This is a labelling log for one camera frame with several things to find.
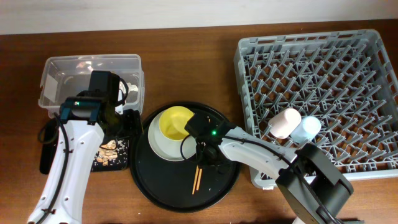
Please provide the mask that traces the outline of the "food scraps with rice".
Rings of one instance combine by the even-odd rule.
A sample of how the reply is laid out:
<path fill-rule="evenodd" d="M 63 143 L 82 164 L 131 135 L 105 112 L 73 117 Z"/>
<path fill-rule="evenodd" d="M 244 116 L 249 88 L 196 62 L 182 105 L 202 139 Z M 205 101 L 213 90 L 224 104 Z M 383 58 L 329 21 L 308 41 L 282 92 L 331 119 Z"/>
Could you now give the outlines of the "food scraps with rice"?
<path fill-rule="evenodd" d="M 108 166 L 109 163 L 118 157 L 118 142 L 111 140 L 107 144 L 100 145 L 98 155 L 95 161 L 99 162 L 102 166 Z"/>

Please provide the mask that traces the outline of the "wooden chopstick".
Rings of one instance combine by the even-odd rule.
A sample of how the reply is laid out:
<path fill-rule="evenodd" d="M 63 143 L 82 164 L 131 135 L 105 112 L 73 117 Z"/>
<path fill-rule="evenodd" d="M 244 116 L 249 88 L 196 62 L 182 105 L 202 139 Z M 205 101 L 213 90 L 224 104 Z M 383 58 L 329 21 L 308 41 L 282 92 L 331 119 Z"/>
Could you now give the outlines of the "wooden chopstick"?
<path fill-rule="evenodd" d="M 198 167 L 196 167 L 196 170 L 195 170 L 195 177 L 194 177 L 194 181 L 193 181 L 192 195 L 195 194 L 194 188 L 195 188 L 195 182 L 196 182 L 197 169 L 198 169 Z"/>
<path fill-rule="evenodd" d="M 197 169 L 197 175 L 196 175 L 196 182 L 195 182 L 195 188 L 194 191 L 199 191 L 200 189 L 200 183 L 201 183 L 201 177 L 202 177 L 203 169 Z"/>

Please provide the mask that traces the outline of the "pink cup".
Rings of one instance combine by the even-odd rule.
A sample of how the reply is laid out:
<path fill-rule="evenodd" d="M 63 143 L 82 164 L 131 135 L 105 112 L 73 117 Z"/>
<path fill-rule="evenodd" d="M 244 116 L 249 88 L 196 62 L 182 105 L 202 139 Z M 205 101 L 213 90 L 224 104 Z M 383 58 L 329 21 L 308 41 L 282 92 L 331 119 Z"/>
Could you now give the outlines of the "pink cup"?
<path fill-rule="evenodd" d="M 287 108 L 270 119 L 268 124 L 271 126 L 270 133 L 279 139 L 287 138 L 293 130 L 300 124 L 302 117 L 293 108 Z"/>

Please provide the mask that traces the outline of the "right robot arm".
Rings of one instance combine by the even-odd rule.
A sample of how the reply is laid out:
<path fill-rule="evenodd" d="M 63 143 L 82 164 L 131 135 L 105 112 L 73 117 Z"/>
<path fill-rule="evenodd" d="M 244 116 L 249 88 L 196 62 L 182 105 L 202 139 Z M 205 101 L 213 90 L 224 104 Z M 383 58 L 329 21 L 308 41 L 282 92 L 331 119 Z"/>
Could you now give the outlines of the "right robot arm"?
<path fill-rule="evenodd" d="M 337 214 L 354 188 L 316 145 L 278 146 L 227 120 L 215 123 L 202 113 L 195 113 L 184 129 L 196 142 L 199 167 L 246 164 L 275 180 L 302 222 L 341 223 Z"/>

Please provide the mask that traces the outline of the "white napkin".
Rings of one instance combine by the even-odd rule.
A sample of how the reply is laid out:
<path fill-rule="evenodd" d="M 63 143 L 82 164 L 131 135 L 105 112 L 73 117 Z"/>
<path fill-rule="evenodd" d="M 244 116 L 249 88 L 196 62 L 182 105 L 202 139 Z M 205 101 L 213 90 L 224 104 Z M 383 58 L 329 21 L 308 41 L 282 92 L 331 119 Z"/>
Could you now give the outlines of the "white napkin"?
<path fill-rule="evenodd" d="M 139 91 L 139 88 L 138 88 L 137 85 L 133 85 L 131 83 L 127 83 L 127 87 L 128 87 L 128 92 L 129 93 L 130 92 L 138 92 Z M 120 83 L 120 88 L 121 88 L 123 93 L 126 93 L 126 91 L 127 91 L 126 90 L 126 86 L 122 82 Z"/>

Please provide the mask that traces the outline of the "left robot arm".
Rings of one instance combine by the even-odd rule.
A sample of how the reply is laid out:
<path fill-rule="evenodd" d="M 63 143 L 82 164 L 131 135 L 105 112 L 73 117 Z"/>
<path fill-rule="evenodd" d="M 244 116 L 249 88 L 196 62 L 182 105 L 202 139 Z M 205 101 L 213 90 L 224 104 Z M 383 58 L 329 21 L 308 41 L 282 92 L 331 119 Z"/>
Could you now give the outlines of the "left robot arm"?
<path fill-rule="evenodd" d="M 87 90 L 68 97 L 55 113 L 58 142 L 42 195 L 28 223 L 81 223 L 83 201 L 98 149 L 143 132 L 140 113 L 123 109 L 127 83 L 94 70 Z"/>

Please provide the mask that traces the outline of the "light blue cup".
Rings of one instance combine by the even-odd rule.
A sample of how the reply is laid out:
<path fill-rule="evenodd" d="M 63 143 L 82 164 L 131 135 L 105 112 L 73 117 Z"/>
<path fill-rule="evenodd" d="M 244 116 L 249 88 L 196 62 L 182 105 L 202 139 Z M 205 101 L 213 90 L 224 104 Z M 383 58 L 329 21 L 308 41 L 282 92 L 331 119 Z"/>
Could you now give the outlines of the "light blue cup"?
<path fill-rule="evenodd" d="M 321 130 L 321 122 L 314 116 L 303 117 L 300 124 L 293 130 L 290 137 L 298 144 L 311 141 Z"/>

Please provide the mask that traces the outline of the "yellow bowl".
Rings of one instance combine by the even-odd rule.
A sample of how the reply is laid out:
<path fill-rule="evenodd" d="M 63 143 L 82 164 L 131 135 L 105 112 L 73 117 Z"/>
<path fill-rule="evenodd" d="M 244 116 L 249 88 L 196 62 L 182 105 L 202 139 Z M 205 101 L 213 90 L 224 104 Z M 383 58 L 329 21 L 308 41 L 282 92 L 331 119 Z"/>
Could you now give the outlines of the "yellow bowl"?
<path fill-rule="evenodd" d="M 185 125 L 193 115 L 194 112 L 183 106 L 167 108 L 159 119 L 160 131 L 168 139 L 174 141 L 183 140 L 188 136 Z"/>

